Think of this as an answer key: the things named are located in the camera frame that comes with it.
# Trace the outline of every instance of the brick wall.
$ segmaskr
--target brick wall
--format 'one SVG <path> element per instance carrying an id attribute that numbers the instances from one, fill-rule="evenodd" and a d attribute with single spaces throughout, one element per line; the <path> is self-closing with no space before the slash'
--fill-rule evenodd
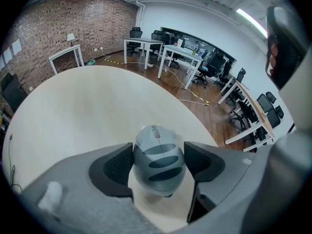
<path id="1" fill-rule="evenodd" d="M 123 38 L 136 24 L 137 6 L 122 0 L 40 0 L 29 5 L 12 25 L 1 53 L 19 38 L 22 51 L 0 71 L 0 80 L 8 73 L 17 74 L 24 90 L 36 88 L 54 75 L 49 56 L 68 48 L 67 34 L 74 33 L 83 61 L 123 49 Z M 54 60 L 58 72 L 76 67 L 74 53 Z M 1 104 L 0 109 L 12 112 Z"/>

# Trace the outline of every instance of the lamp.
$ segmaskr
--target lamp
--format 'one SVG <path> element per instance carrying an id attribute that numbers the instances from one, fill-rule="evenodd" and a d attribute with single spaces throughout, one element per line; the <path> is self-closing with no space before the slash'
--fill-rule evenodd
<path id="1" fill-rule="evenodd" d="M 70 33 L 70 34 L 67 35 L 67 41 L 71 41 L 71 42 L 70 42 L 70 46 L 71 46 L 71 47 L 74 46 L 74 45 L 73 45 L 73 42 L 72 42 L 72 40 L 74 40 L 74 39 L 75 39 L 74 33 Z"/>

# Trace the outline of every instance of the round table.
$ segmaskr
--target round table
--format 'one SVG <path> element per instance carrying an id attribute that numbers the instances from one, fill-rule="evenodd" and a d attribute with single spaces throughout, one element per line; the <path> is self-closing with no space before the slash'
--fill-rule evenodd
<path id="1" fill-rule="evenodd" d="M 177 98 L 154 82 L 110 66 L 64 71 L 37 87 L 16 111 L 4 140 L 6 177 L 10 157 L 15 183 L 25 188 L 58 161 L 105 146 L 134 142 L 142 126 L 160 124 L 184 141 L 216 146 L 215 141 Z M 131 170 L 129 184 L 135 206 L 157 227 L 168 232 L 185 226 L 194 180 L 187 170 L 171 198 L 146 192 Z"/>

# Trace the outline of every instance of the fluorescent light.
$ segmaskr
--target fluorescent light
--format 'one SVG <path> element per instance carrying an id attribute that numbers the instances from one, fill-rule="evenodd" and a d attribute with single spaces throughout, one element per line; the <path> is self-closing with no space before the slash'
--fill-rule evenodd
<path id="1" fill-rule="evenodd" d="M 268 38 L 268 34 L 264 28 L 251 16 L 249 16 L 245 11 L 238 9 L 237 13 L 241 14 L 244 18 L 246 18 L 249 22 L 251 22 L 266 38 Z"/>

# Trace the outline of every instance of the mouse scroll wheel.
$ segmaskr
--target mouse scroll wheel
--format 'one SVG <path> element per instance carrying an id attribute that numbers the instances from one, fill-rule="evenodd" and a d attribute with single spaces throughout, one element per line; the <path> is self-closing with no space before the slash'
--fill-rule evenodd
<path id="1" fill-rule="evenodd" d="M 155 138 L 160 138 L 160 134 L 159 134 L 158 129 L 154 128 L 153 129 L 153 134 L 154 134 Z"/>

